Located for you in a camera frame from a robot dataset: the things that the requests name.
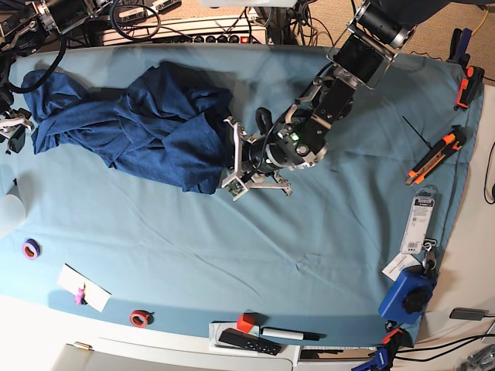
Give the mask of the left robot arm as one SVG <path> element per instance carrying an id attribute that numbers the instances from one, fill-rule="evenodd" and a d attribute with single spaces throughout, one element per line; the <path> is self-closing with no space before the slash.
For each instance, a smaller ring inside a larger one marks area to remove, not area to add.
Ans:
<path id="1" fill-rule="evenodd" d="M 261 137 L 245 142 L 241 169 L 270 175 L 280 169 L 310 168 L 326 155 L 333 123 L 346 117 L 359 87 L 373 90 L 416 26 L 387 13 L 378 1 L 364 1 L 332 48 L 329 62 L 278 119 L 260 107 L 255 120 Z"/>

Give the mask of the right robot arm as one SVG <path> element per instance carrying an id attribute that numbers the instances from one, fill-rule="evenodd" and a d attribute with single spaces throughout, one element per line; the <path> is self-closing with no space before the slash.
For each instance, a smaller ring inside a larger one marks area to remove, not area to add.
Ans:
<path id="1" fill-rule="evenodd" d="M 31 113 L 13 109 L 14 94 L 40 88 L 59 66 L 67 51 L 67 33 L 88 19 L 98 17 L 111 1 L 32 1 L 1 21 L 1 142 L 6 153 L 18 153 L 26 142 L 26 132 L 34 130 Z M 60 50 L 44 74 L 27 87 L 9 81 L 12 64 L 19 57 L 37 53 L 46 39 L 55 35 Z"/>

